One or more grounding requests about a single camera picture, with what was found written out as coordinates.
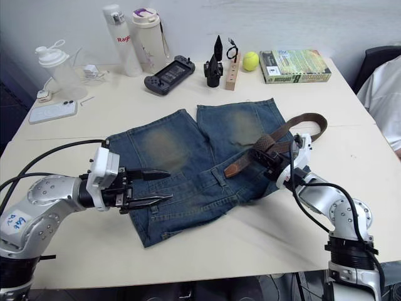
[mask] white table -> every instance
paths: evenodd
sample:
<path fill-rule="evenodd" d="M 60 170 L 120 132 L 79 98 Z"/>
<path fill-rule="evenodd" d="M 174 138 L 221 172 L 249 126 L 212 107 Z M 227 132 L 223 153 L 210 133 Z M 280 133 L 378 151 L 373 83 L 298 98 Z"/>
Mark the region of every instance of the white table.
<path fill-rule="evenodd" d="M 259 68 L 254 72 L 240 69 L 234 92 L 224 89 L 225 77 L 219 87 L 209 88 L 203 65 L 196 64 L 195 73 L 164 97 L 149 93 L 143 84 L 144 76 L 132 78 L 112 73 L 109 82 L 88 87 L 88 96 L 83 100 L 94 98 L 79 105 L 77 115 L 30 125 L 28 113 L 14 140 L 106 137 L 180 108 L 187 109 L 195 118 L 196 105 L 224 105 L 271 97 L 286 120 L 304 112 L 316 112 L 325 116 L 331 126 L 375 124 L 333 62 L 327 60 L 327 64 L 333 74 L 326 83 L 267 85 Z M 104 68 L 112 70 L 115 66 Z M 40 105 L 46 104 L 36 103 L 33 107 Z"/>
<path fill-rule="evenodd" d="M 258 70 L 241 72 L 236 91 L 230 92 L 204 87 L 206 79 L 198 72 L 167 97 L 145 92 L 143 78 L 115 76 L 116 86 L 91 89 L 95 98 L 80 106 L 75 117 L 39 125 L 28 125 L 25 120 L 0 160 L 1 182 L 37 155 L 61 144 L 103 138 L 178 108 L 186 108 L 194 116 L 198 103 L 218 105 L 273 96 L 286 119 L 303 112 L 319 112 L 328 119 L 328 130 L 314 143 L 311 169 L 369 205 L 373 211 L 370 234 L 380 251 L 378 259 L 400 260 L 401 243 L 394 233 L 401 227 L 401 164 L 331 60 L 327 62 L 333 72 L 328 83 L 265 85 Z M 140 90 L 140 97 L 132 103 L 131 90 Z M 115 101 L 108 99 L 113 94 L 119 95 Z M 305 123 L 294 132 L 314 130 Z M 31 171 L 77 176 L 88 169 L 88 158 L 96 147 L 63 150 Z M 33 181 L 20 182 L 11 204 L 24 196 Z M 317 218 L 329 226 L 322 216 Z M 107 213 L 87 209 L 70 215 L 60 226 L 45 252 L 57 254 L 57 259 L 38 265 L 33 287 L 107 287 L 324 269 L 330 259 L 323 249 L 327 239 L 288 191 L 236 207 L 213 223 L 147 249 L 128 216 L 120 216 L 116 209 Z"/>

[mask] book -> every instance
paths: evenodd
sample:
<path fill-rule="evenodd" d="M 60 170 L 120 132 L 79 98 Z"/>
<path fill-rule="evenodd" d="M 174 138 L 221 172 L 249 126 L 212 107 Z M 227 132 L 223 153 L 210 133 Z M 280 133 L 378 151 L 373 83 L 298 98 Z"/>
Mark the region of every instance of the book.
<path fill-rule="evenodd" d="M 317 50 L 261 51 L 259 63 L 266 83 L 327 82 L 331 76 Z"/>

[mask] white shirt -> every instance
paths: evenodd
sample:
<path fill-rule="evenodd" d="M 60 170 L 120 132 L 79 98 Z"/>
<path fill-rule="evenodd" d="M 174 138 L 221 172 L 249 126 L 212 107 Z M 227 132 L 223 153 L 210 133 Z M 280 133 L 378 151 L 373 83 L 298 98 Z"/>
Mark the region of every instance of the white shirt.
<path fill-rule="evenodd" d="M 401 149 L 401 56 L 377 67 L 357 97 L 393 150 Z"/>

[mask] water bottle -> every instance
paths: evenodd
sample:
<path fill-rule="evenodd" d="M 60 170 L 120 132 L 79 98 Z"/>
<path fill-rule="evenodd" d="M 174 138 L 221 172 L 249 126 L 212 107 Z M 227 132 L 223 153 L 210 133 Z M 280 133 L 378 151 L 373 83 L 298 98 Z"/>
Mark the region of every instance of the water bottle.
<path fill-rule="evenodd" d="M 39 55 L 39 64 L 49 72 L 61 88 L 61 97 L 68 100 L 79 100 L 85 97 L 88 92 L 75 73 L 69 60 L 70 56 L 63 50 L 57 49 L 64 44 L 65 40 L 59 40 L 49 48 L 37 47 L 35 52 Z"/>
<path fill-rule="evenodd" d="M 117 4 L 107 5 L 103 7 L 103 14 L 125 74 L 129 77 L 137 77 L 142 73 L 142 67 L 133 48 L 130 32 L 120 6 Z"/>
<path fill-rule="evenodd" d="M 140 8 L 132 13 L 132 21 L 138 29 L 150 72 L 157 73 L 166 66 L 169 57 L 159 15 L 152 8 Z"/>

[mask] white phone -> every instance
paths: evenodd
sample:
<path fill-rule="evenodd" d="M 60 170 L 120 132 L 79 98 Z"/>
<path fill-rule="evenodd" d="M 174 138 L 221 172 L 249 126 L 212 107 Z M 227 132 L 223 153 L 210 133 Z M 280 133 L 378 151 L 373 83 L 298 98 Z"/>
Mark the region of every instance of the white phone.
<path fill-rule="evenodd" d="M 56 103 L 54 105 L 44 105 L 34 108 L 31 111 L 29 123 L 38 124 L 40 122 L 73 116 L 76 114 L 77 109 L 78 106 L 74 100 Z"/>

